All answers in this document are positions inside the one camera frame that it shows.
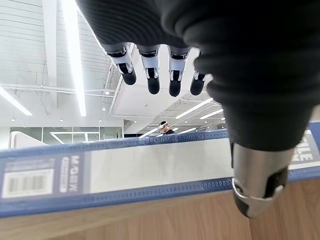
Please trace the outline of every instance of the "vr headset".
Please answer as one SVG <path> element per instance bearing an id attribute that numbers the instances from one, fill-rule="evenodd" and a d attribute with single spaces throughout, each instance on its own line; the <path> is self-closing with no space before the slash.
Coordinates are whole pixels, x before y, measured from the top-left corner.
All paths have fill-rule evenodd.
<path id="1" fill-rule="evenodd" d="M 167 123 L 166 121 L 160 122 L 160 124 L 159 124 L 159 126 L 158 126 L 158 129 L 159 129 L 159 130 L 164 129 L 167 124 L 168 124 L 168 123 Z"/>

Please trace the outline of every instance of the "glass window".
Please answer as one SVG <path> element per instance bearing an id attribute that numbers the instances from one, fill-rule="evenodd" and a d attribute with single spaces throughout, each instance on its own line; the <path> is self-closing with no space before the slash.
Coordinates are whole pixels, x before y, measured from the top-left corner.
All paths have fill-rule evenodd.
<path id="1" fill-rule="evenodd" d="M 72 144 L 72 127 L 44 127 L 43 142 L 48 145 Z"/>
<path id="2" fill-rule="evenodd" d="M 121 127 L 100 127 L 100 140 L 111 140 L 122 138 Z"/>
<path id="3" fill-rule="evenodd" d="M 99 141 L 99 127 L 74 127 L 73 143 Z"/>
<path id="4" fill-rule="evenodd" d="M 28 136 L 41 141 L 42 128 L 41 127 L 11 127 L 10 132 L 22 132 Z"/>

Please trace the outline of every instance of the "white ceiling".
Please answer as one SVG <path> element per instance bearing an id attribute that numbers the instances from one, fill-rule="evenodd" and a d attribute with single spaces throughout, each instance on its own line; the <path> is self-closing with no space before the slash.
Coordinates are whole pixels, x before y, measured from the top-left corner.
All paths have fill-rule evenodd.
<path id="1" fill-rule="evenodd" d="M 111 69 L 106 83 L 111 60 L 100 48 L 90 27 L 79 14 L 80 52 L 87 108 L 87 117 L 80 117 L 70 72 L 61 0 L 56 3 L 56 18 L 54 12 L 48 10 L 48 6 L 55 4 L 55 1 L 1 1 L 0 85 L 10 94 L 16 95 L 33 116 L 24 116 L 0 97 L 0 126 L 115 127 L 123 126 L 123 120 L 129 120 L 125 126 L 126 133 L 144 133 L 164 120 L 173 128 L 179 127 L 179 131 L 208 126 L 215 129 L 216 125 L 222 122 L 222 114 L 212 116 L 207 119 L 207 123 L 199 119 L 220 108 L 214 102 L 179 121 L 175 119 L 177 115 L 209 98 L 206 91 L 199 96 L 192 96 L 189 92 L 194 71 L 193 60 L 198 55 L 196 49 L 192 49 L 189 54 L 178 97 L 169 95 L 169 56 L 164 45 L 159 51 L 161 90 L 157 95 L 148 92 L 147 79 L 136 49 L 132 54 L 137 75 L 136 84 L 118 84 L 120 74 L 115 68 Z M 109 96 L 103 97 L 104 88 L 110 91 Z"/>

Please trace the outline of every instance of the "ceiling light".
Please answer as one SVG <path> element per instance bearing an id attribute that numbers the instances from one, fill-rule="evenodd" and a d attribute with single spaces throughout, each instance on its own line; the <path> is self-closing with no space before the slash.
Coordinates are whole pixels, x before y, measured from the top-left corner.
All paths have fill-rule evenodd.
<path id="1" fill-rule="evenodd" d="M 87 116 L 86 98 L 84 87 L 84 76 L 82 72 L 78 11 L 74 0 L 63 0 L 62 10 L 63 19 L 68 43 L 68 52 L 72 78 L 75 84 L 75 91 L 78 100 L 81 117 Z"/>
<path id="2" fill-rule="evenodd" d="M 98 131 L 51 131 L 50 134 L 99 134 Z"/>
<path id="3" fill-rule="evenodd" d="M 141 135 L 139 138 L 140 138 L 140 139 L 141 139 L 141 138 L 144 138 L 145 136 L 148 136 L 149 134 L 152 134 L 152 133 L 154 133 L 154 132 L 157 131 L 157 130 L 158 130 L 158 128 L 154 128 L 154 129 L 146 132 L 145 134 Z"/>
<path id="4" fill-rule="evenodd" d="M 13 106 L 15 106 L 17 109 L 19 109 L 21 112 L 24 113 L 24 115 L 32 116 L 32 113 L 29 112 L 28 109 L 26 109 L 20 102 L 18 102 L 17 99 L 15 99 L 13 96 L 11 96 L 6 90 L 4 90 L 2 87 L 0 87 L 0 95 L 7 100 L 9 103 L 11 103 Z"/>
<path id="5" fill-rule="evenodd" d="M 190 128 L 190 129 L 188 129 L 188 130 L 185 130 L 185 131 L 180 132 L 179 134 L 185 134 L 185 133 L 191 132 L 191 131 L 196 130 L 196 129 L 197 129 L 196 127 Z"/>
<path id="6" fill-rule="evenodd" d="M 182 118 L 183 116 L 185 116 L 185 115 L 187 115 L 187 114 L 189 114 L 189 113 L 193 112 L 194 110 L 196 110 L 196 109 L 198 109 L 198 108 L 202 107 L 203 105 L 206 105 L 207 103 L 210 103 L 212 100 L 213 100 L 213 98 L 212 98 L 212 97 L 210 97 L 209 99 L 207 99 L 207 100 L 205 100 L 205 101 L 203 101 L 203 102 L 199 103 L 198 105 L 196 105 L 196 106 L 194 106 L 194 107 L 190 108 L 189 110 L 187 110 L 187 111 L 185 111 L 185 112 L 181 113 L 180 115 L 176 116 L 176 117 L 175 117 L 175 119 Z"/>
<path id="7" fill-rule="evenodd" d="M 207 115 L 205 115 L 205 116 L 200 117 L 200 119 L 201 119 L 201 120 L 202 120 L 202 119 L 207 119 L 208 117 L 211 117 L 211 116 L 213 116 L 213 115 L 219 114 L 219 113 L 221 113 L 221 112 L 223 112 L 223 111 L 224 111 L 223 109 L 219 109 L 219 110 L 217 110 L 217 111 L 214 111 L 214 112 L 212 112 L 212 113 L 209 113 L 209 114 L 207 114 Z"/>

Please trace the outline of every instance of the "barcode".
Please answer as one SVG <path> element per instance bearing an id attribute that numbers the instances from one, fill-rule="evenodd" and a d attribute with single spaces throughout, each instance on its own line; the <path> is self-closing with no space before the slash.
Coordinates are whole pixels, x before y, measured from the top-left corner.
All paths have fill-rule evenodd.
<path id="1" fill-rule="evenodd" d="M 53 192 L 53 169 L 4 174 L 3 198 L 17 198 L 51 194 Z"/>

